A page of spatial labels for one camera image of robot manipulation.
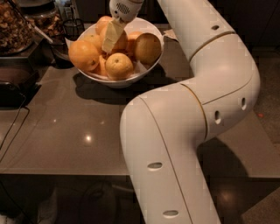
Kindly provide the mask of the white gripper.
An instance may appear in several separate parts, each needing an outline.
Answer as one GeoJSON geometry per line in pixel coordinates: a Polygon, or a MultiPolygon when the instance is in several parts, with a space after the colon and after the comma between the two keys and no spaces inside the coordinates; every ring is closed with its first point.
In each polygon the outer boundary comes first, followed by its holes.
{"type": "Polygon", "coordinates": [[[121,37],[125,23],[134,20],[141,10],[144,0],[110,0],[109,11],[113,18],[107,25],[105,39],[102,43],[102,50],[105,53],[112,53],[113,47],[121,37]]]}

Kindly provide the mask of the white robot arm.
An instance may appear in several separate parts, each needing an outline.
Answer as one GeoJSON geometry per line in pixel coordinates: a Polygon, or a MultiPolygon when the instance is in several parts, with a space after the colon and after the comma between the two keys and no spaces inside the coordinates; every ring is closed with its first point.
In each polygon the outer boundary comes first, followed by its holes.
{"type": "Polygon", "coordinates": [[[157,0],[193,77],[134,98],[122,151],[146,224],[221,224],[197,147],[242,120],[260,76],[247,47],[208,0],[157,0]]]}

